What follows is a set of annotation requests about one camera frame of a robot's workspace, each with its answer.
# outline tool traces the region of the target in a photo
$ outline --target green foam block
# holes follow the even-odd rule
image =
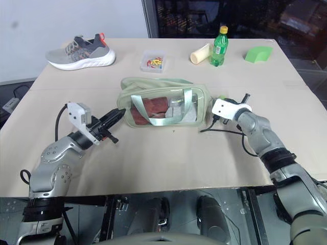
[[[253,47],[247,52],[245,60],[251,63],[256,63],[258,61],[267,61],[271,52],[272,47]]]

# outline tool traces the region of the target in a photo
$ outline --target green bag handle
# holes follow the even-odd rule
[[[169,118],[149,118],[147,110],[144,107],[142,97],[140,95],[131,95],[131,99],[137,108],[138,112],[144,117],[149,123],[153,126],[166,126],[171,124],[177,124],[183,120],[185,115],[188,113],[192,106],[192,89],[185,88],[183,89],[184,92],[184,104],[183,104],[183,113],[178,116],[173,116]]]

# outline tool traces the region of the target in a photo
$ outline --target yellow bottle cap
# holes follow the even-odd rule
[[[227,27],[227,26],[222,26],[222,27],[220,28],[220,33],[221,33],[221,34],[226,34],[227,31],[228,31],[228,27]]]

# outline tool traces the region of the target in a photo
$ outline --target shoelace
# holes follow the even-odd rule
[[[70,55],[73,51],[75,51],[77,47],[78,47],[78,43],[76,43],[74,40],[73,42],[68,44],[67,47],[65,48],[66,54]]]

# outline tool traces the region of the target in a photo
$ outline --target clear plastic bag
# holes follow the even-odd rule
[[[131,127],[198,126],[211,99],[204,85],[185,80],[126,78],[122,88],[117,104]]]

